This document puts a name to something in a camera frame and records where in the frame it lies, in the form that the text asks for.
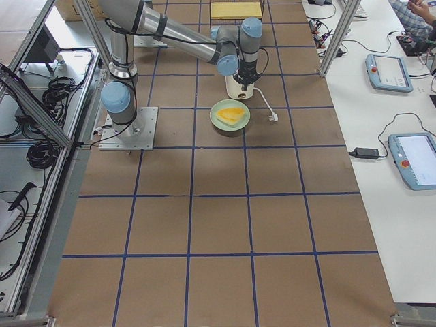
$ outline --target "yellow food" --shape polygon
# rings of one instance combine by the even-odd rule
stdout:
[[[234,126],[245,116],[245,110],[238,107],[225,108],[218,110],[216,116],[223,123]]]

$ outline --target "table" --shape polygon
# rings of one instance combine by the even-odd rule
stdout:
[[[333,2],[336,15],[323,20],[330,29],[342,12],[337,1]],[[347,38],[371,50],[386,50],[385,35],[403,29],[398,18],[387,0],[362,0],[361,4],[369,19],[353,22]],[[327,17],[333,10],[332,6],[309,5],[306,0],[303,5],[312,17]],[[395,35],[398,33],[390,36],[392,45],[386,54],[405,57]],[[349,52],[334,60],[326,80],[349,151],[358,146],[378,148],[383,153],[377,135],[400,112],[415,112],[426,128],[436,130],[436,108],[429,98],[431,77],[413,79],[414,91],[408,94],[377,91],[371,87],[364,66],[371,52],[354,42],[344,44]],[[405,62],[409,74],[429,71],[416,57],[405,57]],[[390,134],[419,131],[415,117],[400,116],[382,140],[387,146]],[[352,165],[394,301],[436,302],[436,191],[409,190],[391,154],[377,161],[353,158]]]

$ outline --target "person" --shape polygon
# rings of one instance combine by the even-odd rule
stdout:
[[[424,0],[416,0],[408,3],[400,0],[388,0],[404,30],[419,40],[425,40],[432,31],[432,22],[436,17],[430,13],[429,7]]]

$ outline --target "green plate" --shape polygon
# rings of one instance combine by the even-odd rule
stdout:
[[[216,113],[220,111],[221,109],[226,108],[233,108],[233,107],[239,107],[245,110],[245,116],[235,125],[230,126],[226,123],[223,123],[220,121]],[[217,102],[213,105],[211,108],[211,122],[216,127],[219,128],[222,131],[238,131],[245,127],[246,124],[248,124],[250,120],[250,110],[246,105],[244,105],[241,101],[233,100],[233,99],[227,99],[227,100],[221,100],[220,102]]]

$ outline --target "person's arm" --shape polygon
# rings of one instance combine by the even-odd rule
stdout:
[[[425,22],[429,25],[436,25],[436,17],[430,13],[429,6],[424,2],[424,0],[416,0],[416,3],[409,2],[410,10],[422,17]]]

